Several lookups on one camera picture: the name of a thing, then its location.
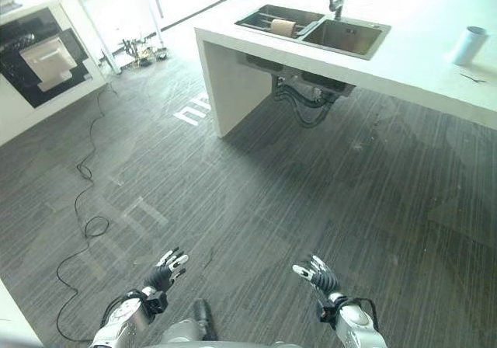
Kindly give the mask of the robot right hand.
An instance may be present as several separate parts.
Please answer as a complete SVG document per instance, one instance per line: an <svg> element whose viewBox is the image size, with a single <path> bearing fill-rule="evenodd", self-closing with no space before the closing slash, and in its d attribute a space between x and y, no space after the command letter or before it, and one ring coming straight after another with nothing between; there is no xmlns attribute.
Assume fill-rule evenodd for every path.
<svg viewBox="0 0 497 348"><path fill-rule="evenodd" d="M340 288L335 273L316 255L310 255L301 264L294 264L292 270L326 297L337 292Z"/></svg>

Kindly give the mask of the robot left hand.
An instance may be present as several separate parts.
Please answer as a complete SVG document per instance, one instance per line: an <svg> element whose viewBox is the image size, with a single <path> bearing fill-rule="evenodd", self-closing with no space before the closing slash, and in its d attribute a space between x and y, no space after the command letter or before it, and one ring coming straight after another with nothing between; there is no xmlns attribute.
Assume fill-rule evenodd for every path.
<svg viewBox="0 0 497 348"><path fill-rule="evenodd" d="M186 272L189 256L179 247L168 250L144 279L144 286L155 291L167 292Z"/></svg>

